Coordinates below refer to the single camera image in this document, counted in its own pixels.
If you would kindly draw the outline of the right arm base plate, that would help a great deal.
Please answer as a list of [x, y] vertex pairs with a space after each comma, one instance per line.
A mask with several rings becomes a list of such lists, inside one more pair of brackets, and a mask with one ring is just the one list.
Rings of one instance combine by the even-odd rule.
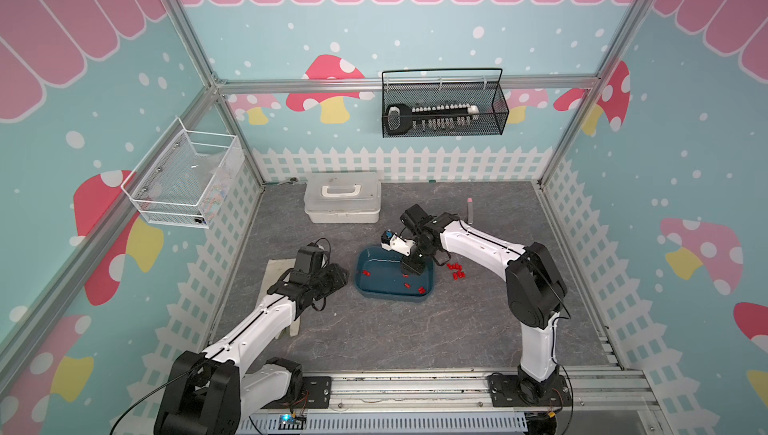
[[493, 372], [486, 377], [492, 405], [496, 408], [564, 408], [572, 402], [568, 379], [559, 367], [544, 381], [537, 381], [519, 369], [514, 374]]

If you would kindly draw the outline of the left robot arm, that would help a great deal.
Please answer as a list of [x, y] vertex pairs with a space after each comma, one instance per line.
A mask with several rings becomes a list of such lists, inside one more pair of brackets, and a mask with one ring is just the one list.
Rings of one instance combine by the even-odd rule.
[[347, 285], [349, 271], [330, 263], [312, 274], [286, 271], [257, 307], [227, 335], [173, 363], [154, 423], [155, 434], [234, 434], [246, 417], [306, 397], [301, 365], [272, 358], [247, 370], [303, 311]]

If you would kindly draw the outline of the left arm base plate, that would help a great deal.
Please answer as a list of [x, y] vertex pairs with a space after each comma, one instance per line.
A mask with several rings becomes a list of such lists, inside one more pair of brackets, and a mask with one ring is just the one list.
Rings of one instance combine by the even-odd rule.
[[289, 382], [286, 394], [260, 406], [260, 409], [327, 409], [333, 379], [328, 376], [303, 377]]

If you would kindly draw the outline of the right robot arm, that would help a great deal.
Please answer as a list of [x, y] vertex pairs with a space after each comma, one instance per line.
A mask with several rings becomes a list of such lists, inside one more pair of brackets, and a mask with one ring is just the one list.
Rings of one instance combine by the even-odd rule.
[[456, 214], [432, 216], [418, 204], [409, 207], [400, 220], [411, 236], [386, 231], [381, 246], [401, 255], [403, 273], [421, 274], [426, 261], [437, 262], [442, 252], [467, 258], [504, 280], [509, 309], [521, 324], [519, 387], [530, 397], [548, 390], [559, 376], [557, 324], [570, 317], [564, 304], [568, 289], [548, 248], [538, 242], [504, 241]]

